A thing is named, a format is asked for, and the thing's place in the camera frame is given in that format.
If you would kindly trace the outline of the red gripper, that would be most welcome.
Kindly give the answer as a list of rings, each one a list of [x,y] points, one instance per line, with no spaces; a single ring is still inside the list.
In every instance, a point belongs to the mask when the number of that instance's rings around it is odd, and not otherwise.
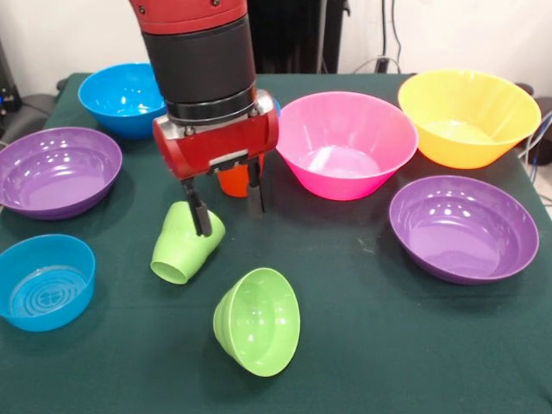
[[[160,116],[153,121],[155,143],[188,200],[197,235],[210,236],[212,226],[194,177],[229,169],[248,161],[248,206],[264,213],[260,156],[275,149],[279,137],[278,111],[265,90],[256,92],[253,108],[237,118],[212,125],[180,126]]]

